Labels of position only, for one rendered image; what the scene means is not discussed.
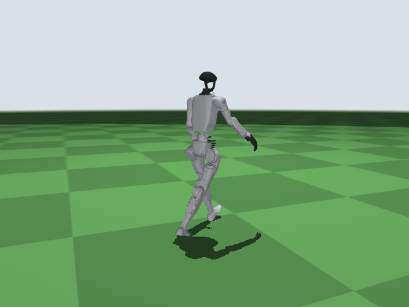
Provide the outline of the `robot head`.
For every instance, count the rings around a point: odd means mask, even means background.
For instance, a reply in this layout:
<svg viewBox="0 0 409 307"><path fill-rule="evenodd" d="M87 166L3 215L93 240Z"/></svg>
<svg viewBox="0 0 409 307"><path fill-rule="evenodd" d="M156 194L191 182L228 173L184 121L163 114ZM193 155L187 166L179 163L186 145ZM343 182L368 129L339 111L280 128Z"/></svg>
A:
<svg viewBox="0 0 409 307"><path fill-rule="evenodd" d="M203 88L203 91L199 95L210 95L210 92L212 92L215 88L215 82L217 80L217 77L211 73L211 72L203 72L200 76L199 79L204 81L204 85L206 88ZM208 88L207 83L213 82L213 87Z"/></svg>

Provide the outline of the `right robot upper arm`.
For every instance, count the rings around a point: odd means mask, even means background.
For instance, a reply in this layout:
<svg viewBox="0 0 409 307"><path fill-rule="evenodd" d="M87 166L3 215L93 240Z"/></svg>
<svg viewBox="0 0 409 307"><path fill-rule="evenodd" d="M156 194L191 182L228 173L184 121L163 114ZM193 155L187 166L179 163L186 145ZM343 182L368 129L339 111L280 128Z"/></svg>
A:
<svg viewBox="0 0 409 307"><path fill-rule="evenodd" d="M231 119L233 117L231 117L231 112L226 104L226 99L224 97L213 97L212 100L215 107L220 109L227 124L229 126L233 126L233 124L231 123Z"/></svg>

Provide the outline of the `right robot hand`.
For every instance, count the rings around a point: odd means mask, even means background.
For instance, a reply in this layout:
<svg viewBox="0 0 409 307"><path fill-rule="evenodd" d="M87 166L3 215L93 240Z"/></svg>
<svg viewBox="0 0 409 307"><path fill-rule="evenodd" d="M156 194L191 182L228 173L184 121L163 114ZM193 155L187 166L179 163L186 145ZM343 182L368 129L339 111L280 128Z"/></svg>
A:
<svg viewBox="0 0 409 307"><path fill-rule="evenodd" d="M254 151L256 151L258 144L257 144L257 141L254 139L254 137L252 135L251 135L251 138L249 136L246 136L245 139L251 142L251 144L254 146Z"/></svg>

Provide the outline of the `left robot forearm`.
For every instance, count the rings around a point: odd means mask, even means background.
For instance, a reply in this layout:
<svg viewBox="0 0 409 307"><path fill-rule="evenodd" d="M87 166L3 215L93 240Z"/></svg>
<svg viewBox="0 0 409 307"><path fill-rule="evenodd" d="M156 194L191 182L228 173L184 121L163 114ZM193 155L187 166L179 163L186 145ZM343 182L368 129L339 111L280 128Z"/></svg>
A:
<svg viewBox="0 0 409 307"><path fill-rule="evenodd" d="M197 141L197 132L193 128L187 128L188 133L193 141Z"/></svg>

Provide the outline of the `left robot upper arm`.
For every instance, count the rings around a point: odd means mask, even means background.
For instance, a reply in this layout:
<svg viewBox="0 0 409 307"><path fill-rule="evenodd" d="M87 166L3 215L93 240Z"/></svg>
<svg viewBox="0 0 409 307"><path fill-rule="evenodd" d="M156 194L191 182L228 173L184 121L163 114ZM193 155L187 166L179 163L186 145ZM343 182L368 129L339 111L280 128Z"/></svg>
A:
<svg viewBox="0 0 409 307"><path fill-rule="evenodd" d="M192 125L192 100L194 97L189 97L187 100L187 122L186 122L186 127L187 128L193 128Z"/></svg>

